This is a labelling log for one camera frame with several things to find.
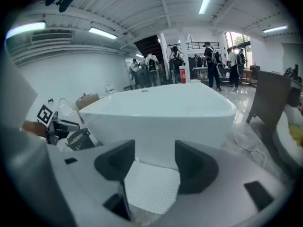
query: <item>ceiling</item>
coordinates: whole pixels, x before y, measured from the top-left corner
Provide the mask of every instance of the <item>ceiling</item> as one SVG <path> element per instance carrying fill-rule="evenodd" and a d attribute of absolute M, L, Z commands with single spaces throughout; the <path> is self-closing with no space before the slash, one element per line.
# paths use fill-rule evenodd
<path fill-rule="evenodd" d="M 285 23 L 289 24 L 288 33 L 299 32 L 294 19 L 279 0 L 211 0 L 206 13 L 199 15 L 202 1 L 74 0 L 64 13 L 60 13 L 55 4 L 46 7 L 45 2 L 40 1 L 25 8 L 14 26 L 43 20 L 47 26 L 43 33 L 71 33 L 72 39 L 66 44 L 113 54 L 134 53 L 137 51 L 134 42 L 182 27 L 201 26 L 220 32 L 231 30 L 261 40 L 268 35 L 263 33 L 265 28 Z M 89 33 L 91 27 L 115 34 L 118 38 L 110 40 Z M 31 35 L 36 33 L 23 33 L 8 39 L 9 50 L 14 50 L 14 55 L 24 51 L 30 53 Z M 52 42 L 52 51 L 45 49 L 45 53 L 60 51 L 59 48 L 55 50 L 55 41 Z M 35 56 L 43 54 L 37 55 L 38 50 L 37 45 Z"/>

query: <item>staircase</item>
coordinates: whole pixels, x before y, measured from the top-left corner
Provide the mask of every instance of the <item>staircase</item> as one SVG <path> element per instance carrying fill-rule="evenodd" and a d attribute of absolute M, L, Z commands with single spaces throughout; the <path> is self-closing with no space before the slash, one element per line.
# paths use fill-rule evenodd
<path fill-rule="evenodd" d="M 137 46 L 142 56 L 146 57 L 148 53 L 152 53 L 157 57 L 159 63 L 163 61 L 161 45 L 156 35 L 142 39 L 134 44 Z"/>

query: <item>yellow cushion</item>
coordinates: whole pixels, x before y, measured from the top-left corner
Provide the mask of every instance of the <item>yellow cushion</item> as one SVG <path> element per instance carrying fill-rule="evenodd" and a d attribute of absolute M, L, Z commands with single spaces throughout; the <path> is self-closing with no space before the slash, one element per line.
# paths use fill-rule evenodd
<path fill-rule="evenodd" d="M 301 142 L 303 142 L 303 131 L 300 127 L 291 124 L 289 127 L 289 133 L 292 136 L 293 140 L 297 143 L 297 146 L 301 146 Z"/>

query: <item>white bathtub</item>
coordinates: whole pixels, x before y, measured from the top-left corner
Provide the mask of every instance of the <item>white bathtub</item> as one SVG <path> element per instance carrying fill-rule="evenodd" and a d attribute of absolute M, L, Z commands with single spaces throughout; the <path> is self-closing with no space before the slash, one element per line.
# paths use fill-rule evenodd
<path fill-rule="evenodd" d="M 177 169 L 175 140 L 220 148 L 236 111 L 213 89 L 187 83 L 112 94 L 80 115 L 102 143 L 135 139 L 141 162 Z"/>

